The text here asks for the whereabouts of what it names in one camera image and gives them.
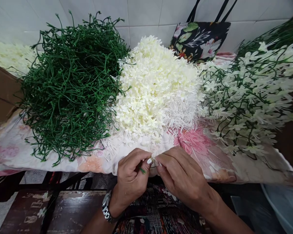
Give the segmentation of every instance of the white tile wall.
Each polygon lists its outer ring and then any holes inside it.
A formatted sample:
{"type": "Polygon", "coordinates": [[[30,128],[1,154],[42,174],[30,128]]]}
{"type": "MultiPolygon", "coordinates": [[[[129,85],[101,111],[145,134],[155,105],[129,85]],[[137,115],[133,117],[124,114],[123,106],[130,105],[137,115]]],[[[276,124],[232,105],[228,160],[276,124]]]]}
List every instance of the white tile wall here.
{"type": "Polygon", "coordinates": [[[162,0],[127,0],[129,26],[158,25],[162,0]]]}
{"type": "Polygon", "coordinates": [[[158,26],[129,27],[130,47],[134,48],[137,46],[143,36],[152,35],[157,37],[158,29],[158,26]]]}
{"type": "MultiPolygon", "coordinates": [[[[201,0],[195,21],[214,21],[224,0],[201,0]]],[[[32,45],[46,22],[59,27],[88,19],[89,13],[101,11],[103,19],[125,19],[117,30],[127,45],[135,47],[142,36],[159,37],[169,46],[176,24],[185,22],[196,0],[0,0],[0,41],[32,45]]],[[[232,6],[229,0],[224,14],[232,6]]],[[[232,22],[222,52],[234,52],[243,39],[251,40],[293,16],[293,0],[238,0],[227,21],[232,22]]]]}

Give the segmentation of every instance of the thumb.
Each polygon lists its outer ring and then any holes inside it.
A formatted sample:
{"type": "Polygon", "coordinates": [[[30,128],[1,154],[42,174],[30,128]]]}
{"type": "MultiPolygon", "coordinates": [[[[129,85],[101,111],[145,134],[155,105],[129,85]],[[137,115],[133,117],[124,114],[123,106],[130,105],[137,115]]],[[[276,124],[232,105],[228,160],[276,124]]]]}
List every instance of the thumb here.
{"type": "Polygon", "coordinates": [[[162,178],[166,188],[171,192],[174,189],[174,181],[164,165],[156,167],[158,174],[162,178]]]}
{"type": "Polygon", "coordinates": [[[145,159],[139,168],[140,170],[138,172],[137,177],[145,177],[147,180],[149,177],[150,168],[151,168],[151,164],[148,164],[147,159],[145,159]]]}

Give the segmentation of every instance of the cream flower cluster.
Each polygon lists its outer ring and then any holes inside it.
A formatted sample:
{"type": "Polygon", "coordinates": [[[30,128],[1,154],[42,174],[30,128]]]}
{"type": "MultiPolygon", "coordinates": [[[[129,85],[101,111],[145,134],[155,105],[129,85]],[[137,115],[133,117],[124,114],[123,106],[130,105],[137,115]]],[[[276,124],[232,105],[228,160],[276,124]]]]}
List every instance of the cream flower cluster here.
{"type": "Polygon", "coordinates": [[[36,56],[36,50],[27,45],[0,42],[0,67],[16,77],[21,77],[29,72],[28,67],[32,65],[36,56]]]}
{"type": "Polygon", "coordinates": [[[199,115],[216,120],[211,134],[226,152],[263,155],[262,143],[275,143],[275,130],[293,121],[293,45],[268,50],[262,42],[232,66],[203,73],[199,115]]]}
{"type": "Polygon", "coordinates": [[[118,95],[114,107],[120,136],[132,140],[148,136],[159,143],[169,128],[193,127],[200,97],[195,66],[176,59],[173,51],[150,36],[141,39],[120,67],[121,88],[128,90],[118,95]]]}

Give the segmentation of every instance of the tote bag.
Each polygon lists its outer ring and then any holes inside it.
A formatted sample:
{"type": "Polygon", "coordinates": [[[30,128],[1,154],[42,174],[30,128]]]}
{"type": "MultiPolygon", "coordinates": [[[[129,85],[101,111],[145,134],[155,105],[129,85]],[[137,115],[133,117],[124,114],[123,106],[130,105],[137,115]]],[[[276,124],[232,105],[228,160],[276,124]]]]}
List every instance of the tote bag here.
{"type": "Polygon", "coordinates": [[[194,22],[196,8],[200,0],[197,0],[186,23],[179,23],[171,41],[170,49],[175,51],[178,57],[184,57],[188,61],[211,61],[227,37],[231,23],[225,22],[237,0],[218,22],[229,0],[225,0],[215,22],[194,22]]]}

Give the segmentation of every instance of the wristwatch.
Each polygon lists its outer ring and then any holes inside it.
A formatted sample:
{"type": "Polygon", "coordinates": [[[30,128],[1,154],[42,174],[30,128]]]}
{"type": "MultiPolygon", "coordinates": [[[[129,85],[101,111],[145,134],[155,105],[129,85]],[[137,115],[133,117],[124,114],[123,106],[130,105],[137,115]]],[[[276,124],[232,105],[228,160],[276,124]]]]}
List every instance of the wristwatch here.
{"type": "Polygon", "coordinates": [[[108,192],[106,192],[102,202],[102,211],[103,211],[103,215],[105,219],[109,223],[116,223],[120,219],[122,214],[120,214],[117,218],[114,218],[111,216],[110,211],[108,210],[108,205],[110,203],[111,196],[112,196],[112,190],[109,190],[108,192]]]}

